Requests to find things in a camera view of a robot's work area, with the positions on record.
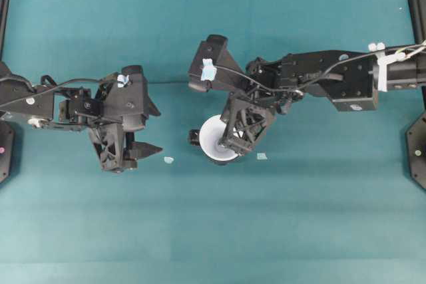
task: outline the teal table surface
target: teal table surface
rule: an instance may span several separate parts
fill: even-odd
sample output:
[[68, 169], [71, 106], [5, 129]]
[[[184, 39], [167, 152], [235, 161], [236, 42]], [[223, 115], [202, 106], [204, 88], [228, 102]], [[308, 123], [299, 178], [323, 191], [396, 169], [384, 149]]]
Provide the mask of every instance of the teal table surface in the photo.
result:
[[16, 124], [0, 283], [424, 282], [426, 192], [404, 141], [420, 92], [381, 93], [359, 113], [307, 96], [254, 153], [216, 166], [186, 141], [226, 99], [184, 83], [209, 33], [228, 36], [241, 65], [413, 42], [407, 0], [11, 0], [14, 73], [63, 81], [143, 64], [162, 116], [136, 137], [164, 151], [107, 174], [86, 132]]

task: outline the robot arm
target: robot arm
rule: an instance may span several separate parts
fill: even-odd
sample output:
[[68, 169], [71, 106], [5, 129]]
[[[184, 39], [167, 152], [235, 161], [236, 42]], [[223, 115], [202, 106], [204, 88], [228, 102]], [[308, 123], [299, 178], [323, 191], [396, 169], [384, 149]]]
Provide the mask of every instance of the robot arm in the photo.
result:
[[[89, 88], [65, 87], [73, 82], [96, 82], [99, 88], [92, 97]], [[105, 171], [135, 169], [137, 160], [162, 150], [134, 140], [134, 133], [145, 128], [150, 115], [160, 116], [148, 95], [148, 81], [141, 66], [124, 67], [120, 74], [116, 72], [100, 80], [73, 79], [62, 84], [46, 75], [33, 86], [0, 63], [0, 88], [1, 120], [26, 122], [39, 129], [87, 129]], [[59, 103], [58, 122], [53, 120], [56, 95], [65, 98]], [[10, 163], [11, 148], [7, 151], [9, 157], [2, 154], [0, 162]]]
[[[189, 70], [190, 88], [199, 92], [229, 92], [222, 114], [215, 121], [208, 120], [200, 131], [190, 131], [190, 142], [201, 145], [216, 163], [251, 152], [276, 115], [287, 114], [292, 104], [306, 94], [328, 98], [338, 111], [375, 110], [381, 78], [379, 64], [389, 63], [386, 59], [397, 57], [385, 66], [383, 91], [426, 84], [426, 55], [418, 55], [426, 48], [424, 44], [370, 53], [290, 54], [273, 62], [256, 58], [247, 64], [246, 72], [234, 61], [226, 45], [226, 37], [208, 36], [198, 47]], [[205, 72], [208, 63], [210, 71], [213, 66], [216, 74]]]

